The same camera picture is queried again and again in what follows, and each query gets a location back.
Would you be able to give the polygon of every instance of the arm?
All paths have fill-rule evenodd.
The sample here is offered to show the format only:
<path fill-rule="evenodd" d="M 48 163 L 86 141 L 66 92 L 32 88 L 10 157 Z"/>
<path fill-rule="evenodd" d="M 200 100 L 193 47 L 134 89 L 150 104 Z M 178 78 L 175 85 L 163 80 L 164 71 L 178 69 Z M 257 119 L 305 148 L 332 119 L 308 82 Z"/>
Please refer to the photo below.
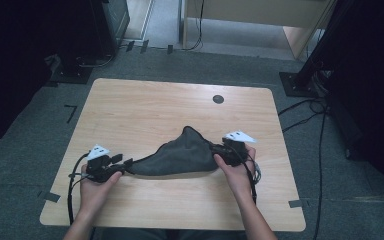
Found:
<path fill-rule="evenodd" d="M 249 146 L 246 147 L 249 155 L 254 159 L 255 149 Z M 245 167 L 242 165 L 237 167 L 228 166 L 217 154 L 214 155 L 214 160 L 225 173 L 229 187 L 238 203 L 247 238 L 249 240 L 277 239 L 252 200 L 251 185 Z M 254 172 L 254 163 L 247 161 L 246 164 L 251 172 Z"/>
<path fill-rule="evenodd" d="M 86 165 L 82 167 L 82 172 L 85 170 Z M 104 205 L 112 186 L 117 183 L 121 175 L 121 172 L 116 172 L 103 184 L 92 182 L 89 179 L 80 182 L 80 210 L 65 234 L 64 240 L 89 239 L 92 224 Z"/>

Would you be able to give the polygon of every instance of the gray carpet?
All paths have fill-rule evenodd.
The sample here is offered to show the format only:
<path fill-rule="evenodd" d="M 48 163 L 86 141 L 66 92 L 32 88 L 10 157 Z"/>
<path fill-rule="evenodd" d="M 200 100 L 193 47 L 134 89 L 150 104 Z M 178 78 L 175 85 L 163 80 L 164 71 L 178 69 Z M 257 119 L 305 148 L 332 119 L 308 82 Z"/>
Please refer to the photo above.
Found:
<path fill-rule="evenodd" d="M 87 85 L 43 87 L 0 140 L 0 239 L 61 239 L 66 227 L 39 222 L 49 191 L 94 79 L 119 78 L 270 88 L 278 110 L 301 101 L 287 98 L 278 72 L 298 72 L 302 63 L 217 54 L 148 49 L 120 50 L 108 65 L 94 69 Z M 72 108 L 78 106 L 71 121 Z M 287 127 L 310 116 L 304 104 L 280 117 Z M 279 239 L 312 239 L 316 227 L 318 142 L 322 116 L 285 133 L 307 228 L 277 232 Z M 326 117 L 323 147 L 323 201 L 318 239 L 384 239 L 384 177 L 370 164 L 345 158 L 334 119 Z"/>

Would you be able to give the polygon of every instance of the black circular hole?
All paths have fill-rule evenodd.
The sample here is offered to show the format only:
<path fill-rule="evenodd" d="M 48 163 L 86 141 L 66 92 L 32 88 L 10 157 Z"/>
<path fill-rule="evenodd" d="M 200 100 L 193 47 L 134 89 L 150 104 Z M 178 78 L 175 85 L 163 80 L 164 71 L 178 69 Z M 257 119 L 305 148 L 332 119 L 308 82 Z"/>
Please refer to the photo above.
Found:
<path fill-rule="evenodd" d="M 213 101 L 217 104 L 222 104 L 224 102 L 224 98 L 223 96 L 220 96 L 220 95 L 215 95 L 213 97 Z"/>

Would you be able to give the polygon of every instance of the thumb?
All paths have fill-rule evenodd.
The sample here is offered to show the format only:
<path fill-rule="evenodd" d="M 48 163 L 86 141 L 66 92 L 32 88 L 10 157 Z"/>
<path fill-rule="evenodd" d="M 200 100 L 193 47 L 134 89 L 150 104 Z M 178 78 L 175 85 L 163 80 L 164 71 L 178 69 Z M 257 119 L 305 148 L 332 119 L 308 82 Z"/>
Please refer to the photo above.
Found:
<path fill-rule="evenodd" d="M 227 165 L 224 162 L 223 158 L 220 157 L 218 154 L 214 154 L 214 161 L 216 161 L 217 165 L 223 170 L 223 172 L 226 172 Z"/>
<path fill-rule="evenodd" d="M 118 180 L 121 178 L 123 173 L 121 172 L 115 172 L 104 184 L 107 186 L 107 188 L 111 188 L 113 185 L 115 185 Z"/>

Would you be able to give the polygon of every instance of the black tape mark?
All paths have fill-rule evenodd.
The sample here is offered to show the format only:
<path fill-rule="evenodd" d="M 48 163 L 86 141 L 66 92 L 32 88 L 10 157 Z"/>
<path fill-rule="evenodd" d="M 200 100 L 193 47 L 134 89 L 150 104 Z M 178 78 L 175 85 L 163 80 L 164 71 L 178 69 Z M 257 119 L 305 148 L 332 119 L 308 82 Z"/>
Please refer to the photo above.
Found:
<path fill-rule="evenodd" d="M 68 124 L 68 123 L 70 123 L 71 119 L 73 118 L 74 113 L 75 113 L 76 110 L 77 110 L 77 106 L 64 105 L 64 107 L 71 107 L 71 108 L 73 108 L 73 111 L 71 112 L 70 117 L 69 117 L 68 120 L 67 120 L 67 124 Z"/>
<path fill-rule="evenodd" d="M 143 42 L 142 48 L 140 49 L 140 53 L 146 52 L 146 48 L 148 47 L 149 40 Z"/>
<path fill-rule="evenodd" d="M 55 203 L 58 202 L 59 199 L 61 198 L 60 195 L 57 195 L 57 194 L 51 193 L 51 192 L 44 192 L 44 191 L 40 191 L 37 194 L 37 197 L 45 199 L 45 200 L 48 200 L 48 201 L 51 201 L 51 202 L 55 202 Z"/>
<path fill-rule="evenodd" d="M 167 54 L 172 54 L 172 53 L 173 53 L 173 45 L 168 45 Z"/>
<path fill-rule="evenodd" d="M 134 45 L 135 45 L 135 41 L 129 42 L 129 45 L 127 46 L 126 52 L 132 51 Z"/>
<path fill-rule="evenodd" d="M 289 207 L 290 208 L 302 207 L 302 202 L 301 200 L 289 201 Z"/>

